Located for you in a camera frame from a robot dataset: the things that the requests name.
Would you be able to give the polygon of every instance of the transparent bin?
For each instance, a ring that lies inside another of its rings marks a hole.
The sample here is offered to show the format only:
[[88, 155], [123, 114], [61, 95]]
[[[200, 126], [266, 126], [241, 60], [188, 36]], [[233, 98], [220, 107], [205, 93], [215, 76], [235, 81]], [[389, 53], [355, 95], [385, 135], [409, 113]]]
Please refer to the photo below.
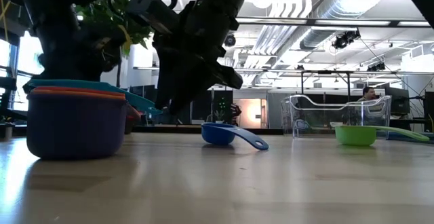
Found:
[[[391, 97], [346, 104], [318, 104], [308, 96], [293, 95], [282, 100], [282, 128], [294, 138], [334, 137], [335, 125], [389, 126]], [[386, 132], [379, 132], [386, 138]]]

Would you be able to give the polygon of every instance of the table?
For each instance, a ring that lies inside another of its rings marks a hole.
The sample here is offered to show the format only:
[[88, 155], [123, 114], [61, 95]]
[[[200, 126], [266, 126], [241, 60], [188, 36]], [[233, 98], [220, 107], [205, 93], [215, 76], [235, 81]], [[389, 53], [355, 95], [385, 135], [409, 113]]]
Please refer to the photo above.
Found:
[[105, 160], [41, 162], [0, 143], [0, 223], [432, 223], [434, 147], [263, 136], [131, 134]]

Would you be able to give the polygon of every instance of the ceiling duct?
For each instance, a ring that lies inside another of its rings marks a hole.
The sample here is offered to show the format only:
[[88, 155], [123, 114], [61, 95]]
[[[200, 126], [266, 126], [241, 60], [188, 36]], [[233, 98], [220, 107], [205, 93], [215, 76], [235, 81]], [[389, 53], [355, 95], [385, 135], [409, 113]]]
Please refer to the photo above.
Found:
[[[359, 18], [378, 2], [380, 0], [323, 0], [313, 10], [310, 17], [329, 19]], [[315, 50], [335, 32], [312, 30], [311, 27], [298, 27], [278, 53], [278, 60], [284, 62], [284, 64], [279, 65], [279, 69], [287, 69], [290, 65], [299, 62], [310, 54], [310, 52], [292, 52], [289, 50]]]

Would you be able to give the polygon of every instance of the person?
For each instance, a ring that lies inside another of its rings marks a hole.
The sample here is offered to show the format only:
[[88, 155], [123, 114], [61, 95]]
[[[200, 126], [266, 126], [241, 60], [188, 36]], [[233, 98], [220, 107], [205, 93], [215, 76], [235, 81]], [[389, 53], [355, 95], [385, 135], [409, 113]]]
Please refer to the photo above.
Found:
[[375, 89], [372, 87], [366, 87], [363, 89], [363, 97], [361, 97], [357, 102], [369, 101], [377, 99], [375, 95]]

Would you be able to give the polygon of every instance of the blue scoop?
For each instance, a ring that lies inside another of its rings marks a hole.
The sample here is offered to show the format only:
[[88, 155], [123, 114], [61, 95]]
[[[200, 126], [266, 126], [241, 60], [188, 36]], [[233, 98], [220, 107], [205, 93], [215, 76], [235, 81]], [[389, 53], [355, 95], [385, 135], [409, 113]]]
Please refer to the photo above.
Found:
[[235, 135], [246, 140], [251, 146], [259, 150], [267, 150], [269, 145], [259, 136], [228, 124], [204, 123], [202, 124], [202, 138], [213, 145], [228, 145], [233, 142]]
[[60, 86], [65, 88], [85, 88], [100, 90], [105, 92], [120, 92], [125, 94], [125, 98], [128, 100], [129, 104], [134, 105], [137, 110], [142, 112], [150, 113], [151, 115], [159, 115], [162, 112], [155, 108], [155, 104], [141, 96], [137, 96], [121, 88], [117, 88], [108, 84], [107, 82], [97, 82], [97, 81], [81, 81], [81, 80], [67, 80], [67, 79], [32, 79], [28, 82], [29, 86], [39, 87], [39, 86]]

